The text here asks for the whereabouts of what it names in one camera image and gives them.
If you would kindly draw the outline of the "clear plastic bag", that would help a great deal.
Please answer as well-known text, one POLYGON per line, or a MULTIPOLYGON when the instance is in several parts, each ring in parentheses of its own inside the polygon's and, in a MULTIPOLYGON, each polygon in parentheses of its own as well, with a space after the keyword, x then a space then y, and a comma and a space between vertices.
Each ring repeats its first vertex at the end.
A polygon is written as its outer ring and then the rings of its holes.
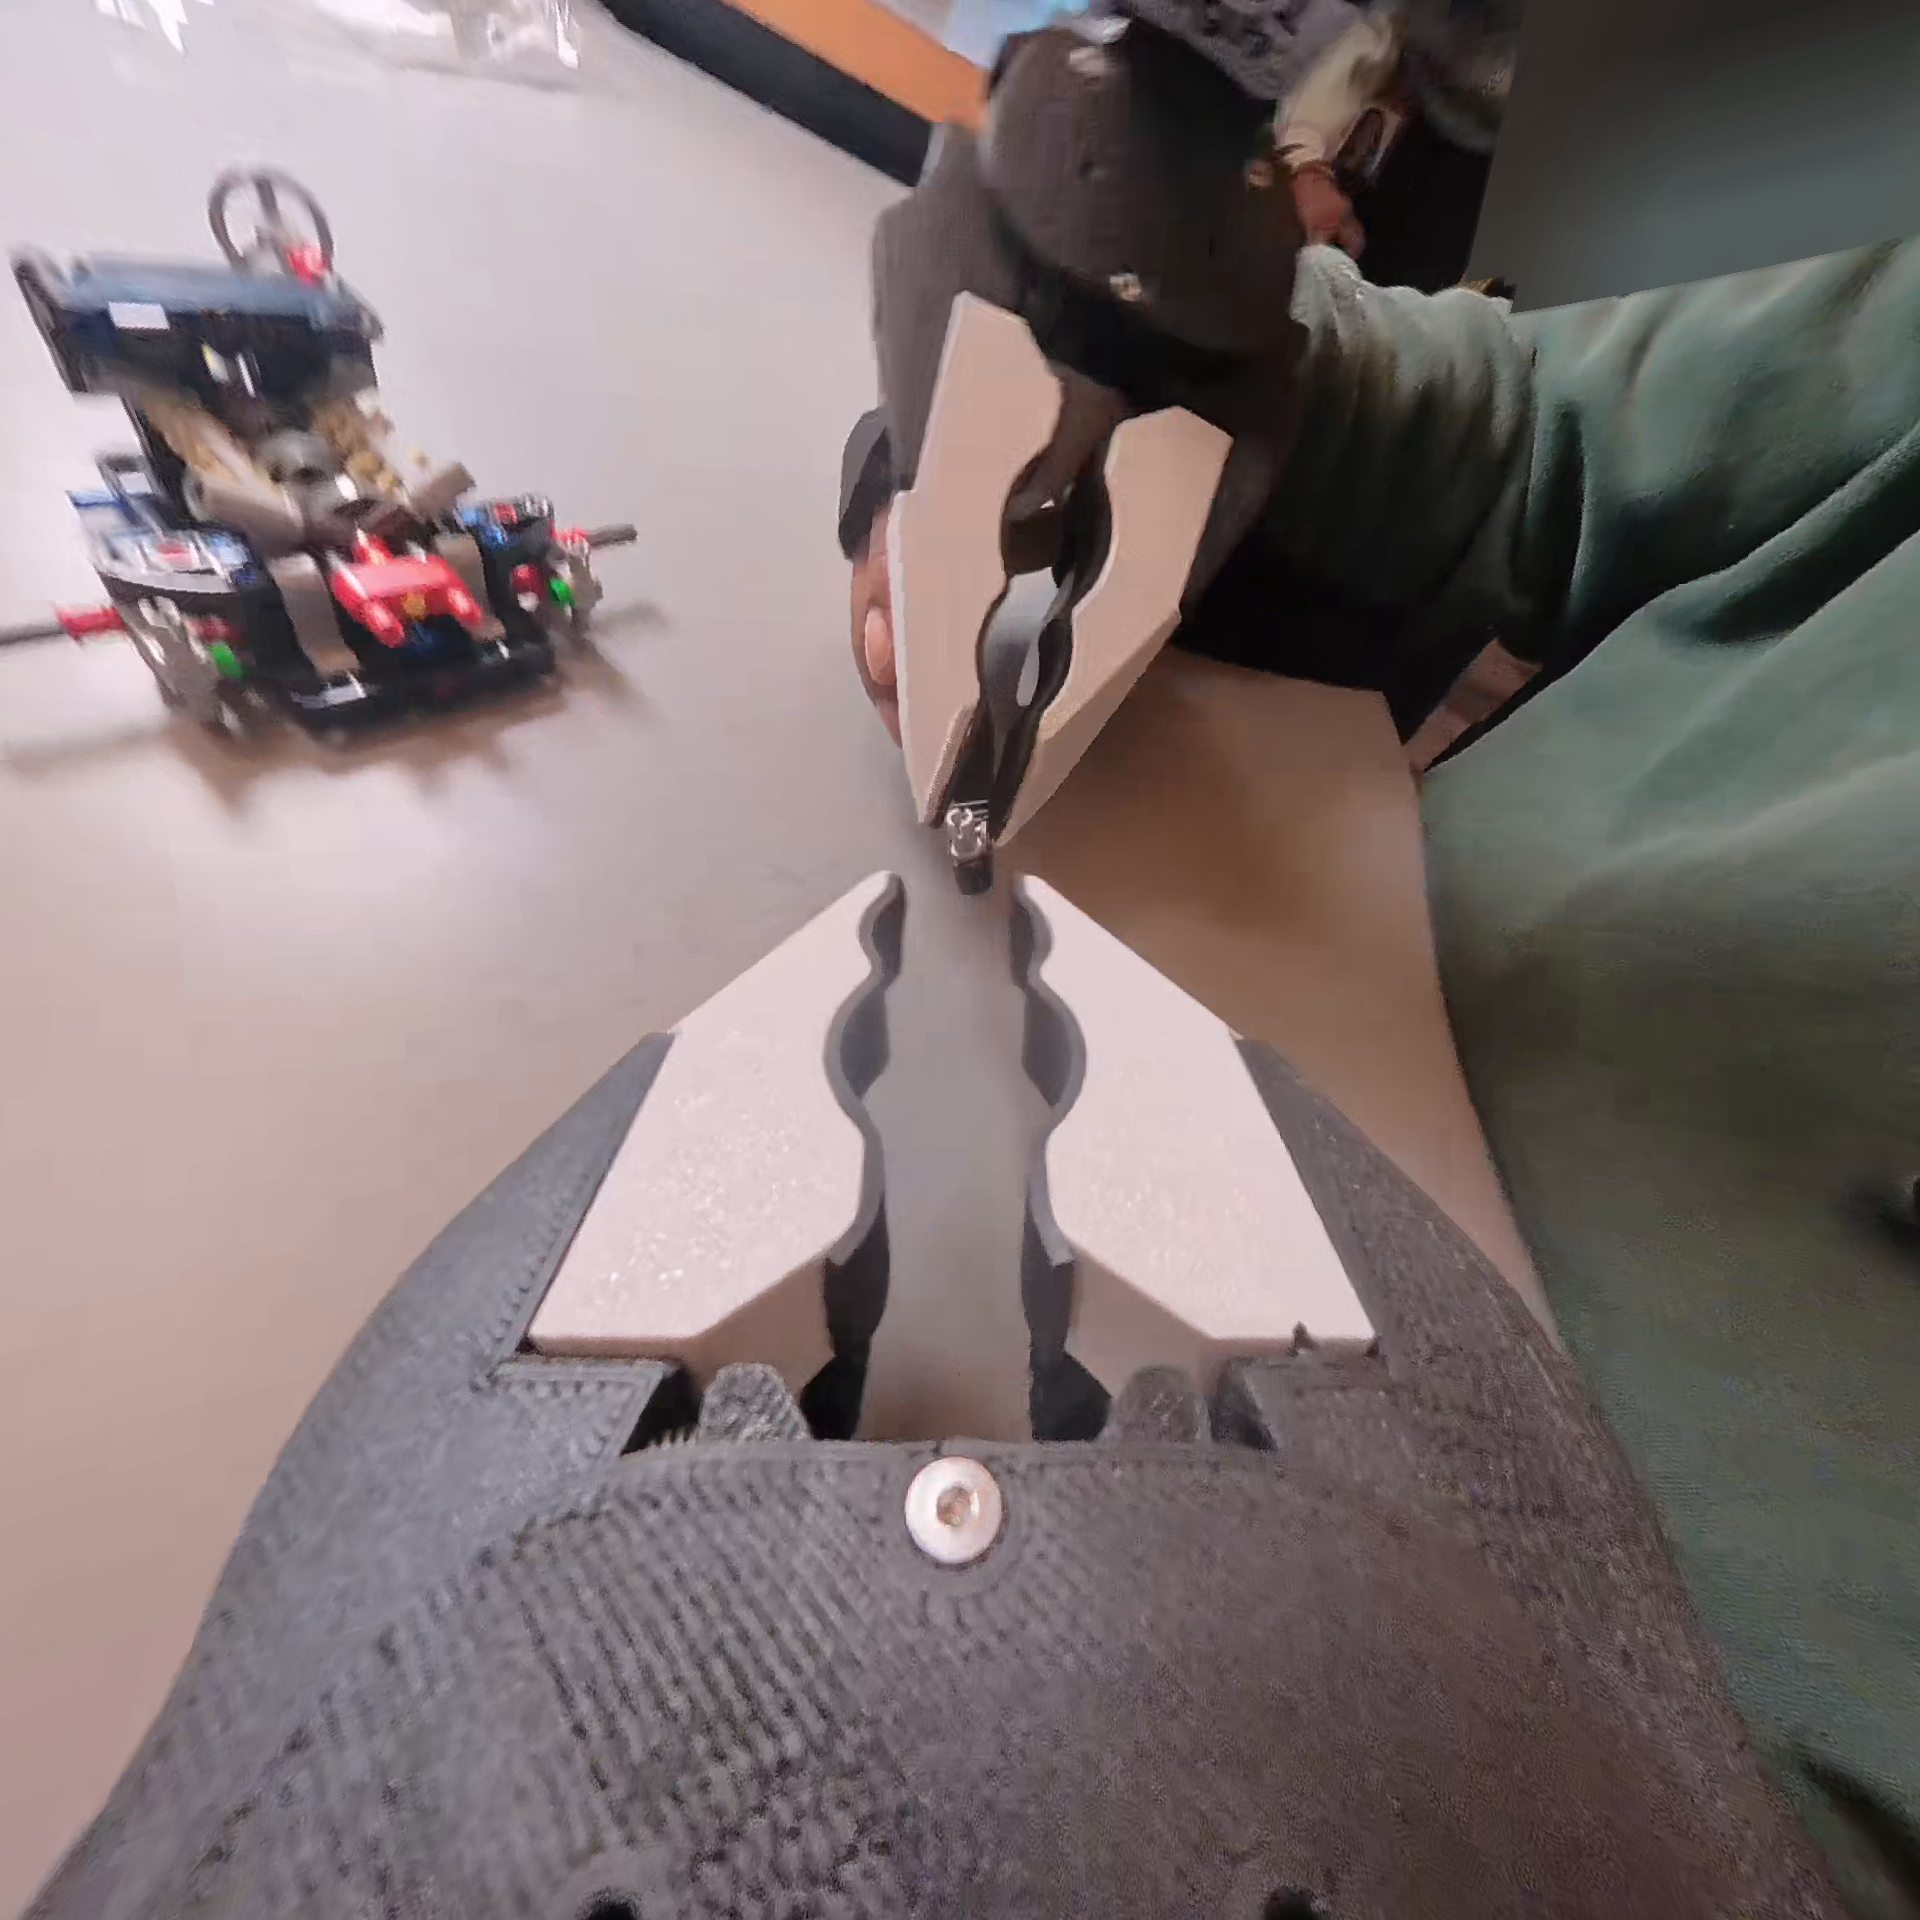
POLYGON ((85 11, 144 32, 176 55, 208 30, 279 49, 355 47, 392 65, 527 85, 579 76, 568 1, 94 1, 85 11))

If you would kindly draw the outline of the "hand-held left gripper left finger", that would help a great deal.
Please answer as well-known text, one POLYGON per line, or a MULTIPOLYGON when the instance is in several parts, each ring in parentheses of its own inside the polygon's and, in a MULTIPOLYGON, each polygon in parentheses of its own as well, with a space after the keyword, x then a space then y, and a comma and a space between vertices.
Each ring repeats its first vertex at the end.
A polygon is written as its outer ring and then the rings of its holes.
POLYGON ((531 1353, 661 1359, 694 1387, 759 1365, 816 1436, 857 1432, 891 1264, 868 1093, 902 932, 902 880, 872 873, 670 1030, 531 1353))

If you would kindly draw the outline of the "black lego beam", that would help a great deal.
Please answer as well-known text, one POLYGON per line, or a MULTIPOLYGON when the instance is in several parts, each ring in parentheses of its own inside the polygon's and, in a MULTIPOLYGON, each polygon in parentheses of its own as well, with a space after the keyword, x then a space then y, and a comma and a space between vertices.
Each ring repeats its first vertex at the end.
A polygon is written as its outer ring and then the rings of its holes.
POLYGON ((951 772, 951 782, 948 782, 945 797, 944 797, 944 814, 942 814, 944 846, 945 846, 945 855, 948 855, 948 862, 951 862, 951 876, 952 876, 952 880, 958 884, 958 892, 963 896, 982 896, 992 888, 993 848, 996 848, 993 817, 992 817, 993 775, 996 775, 996 753, 993 753, 993 741, 992 741, 992 725, 982 723, 972 733, 966 748, 963 749, 963 753, 959 753, 959 758, 958 758, 958 763, 951 772), (990 811, 990 817, 992 817, 992 849, 988 849, 982 857, 976 857, 976 860, 968 860, 968 862, 959 862, 959 860, 952 857, 952 852, 948 848, 945 828, 944 828, 945 809, 952 803, 980 804, 982 809, 990 811))

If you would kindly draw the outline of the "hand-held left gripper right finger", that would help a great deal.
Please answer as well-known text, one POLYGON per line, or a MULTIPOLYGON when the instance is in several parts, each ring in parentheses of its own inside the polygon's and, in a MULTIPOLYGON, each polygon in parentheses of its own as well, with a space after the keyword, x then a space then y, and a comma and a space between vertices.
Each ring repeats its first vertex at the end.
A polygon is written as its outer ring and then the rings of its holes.
POLYGON ((1022 1064, 1046 1115, 1024 1190, 1029 1421, 1095 1438, 1171 1369, 1365 1356, 1376 1326, 1240 1037, 1045 880, 1015 884, 1022 1064))

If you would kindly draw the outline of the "lego car chassis assembly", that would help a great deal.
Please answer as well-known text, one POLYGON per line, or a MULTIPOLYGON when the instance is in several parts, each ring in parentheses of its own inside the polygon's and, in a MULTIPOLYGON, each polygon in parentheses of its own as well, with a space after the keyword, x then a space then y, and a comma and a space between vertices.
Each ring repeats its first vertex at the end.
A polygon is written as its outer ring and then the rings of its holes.
POLYGON ((604 598, 596 555, 638 531, 480 496, 398 431, 381 319, 299 181, 217 175, 208 231, 220 262, 12 254, 62 383, 117 399, 134 445, 65 496, 99 601, 5 647, 125 640, 214 736, 264 715, 342 736, 550 676, 604 598))

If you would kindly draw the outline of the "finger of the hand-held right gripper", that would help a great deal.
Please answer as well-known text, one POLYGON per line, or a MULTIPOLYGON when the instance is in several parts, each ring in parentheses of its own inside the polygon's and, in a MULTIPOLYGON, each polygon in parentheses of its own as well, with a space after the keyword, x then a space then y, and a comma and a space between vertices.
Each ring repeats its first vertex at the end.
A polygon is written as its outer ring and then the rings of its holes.
POLYGON ((1009 582, 1007 503, 1061 414, 1061 379, 1019 315, 959 294, 887 535, 902 767, 920 825, 944 817, 976 725, 980 638, 1009 582))
POLYGON ((1230 451, 1230 435, 1181 407, 1111 431, 1092 525, 1070 541, 1038 684, 1001 753, 996 846, 1032 823, 1172 635, 1230 451))

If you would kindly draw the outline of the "person's right forearm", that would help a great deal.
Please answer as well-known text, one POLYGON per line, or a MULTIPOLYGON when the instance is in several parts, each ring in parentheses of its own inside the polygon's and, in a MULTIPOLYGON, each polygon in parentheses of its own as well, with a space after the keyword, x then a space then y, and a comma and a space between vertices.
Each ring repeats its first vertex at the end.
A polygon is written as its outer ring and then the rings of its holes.
POLYGON ((1487 640, 1548 680, 1636 629, 1916 651, 1913 235, 1528 310, 1309 246, 1289 315, 1299 423, 1189 656, 1411 733, 1487 640))

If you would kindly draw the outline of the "person's right hand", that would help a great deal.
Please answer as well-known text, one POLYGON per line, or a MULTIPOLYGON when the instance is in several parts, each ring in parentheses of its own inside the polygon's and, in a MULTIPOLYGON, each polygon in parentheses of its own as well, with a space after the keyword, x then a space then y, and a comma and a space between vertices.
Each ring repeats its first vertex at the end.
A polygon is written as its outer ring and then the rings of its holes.
POLYGON ((900 743, 891 584, 872 535, 851 561, 851 651, 855 672, 887 736, 900 743))

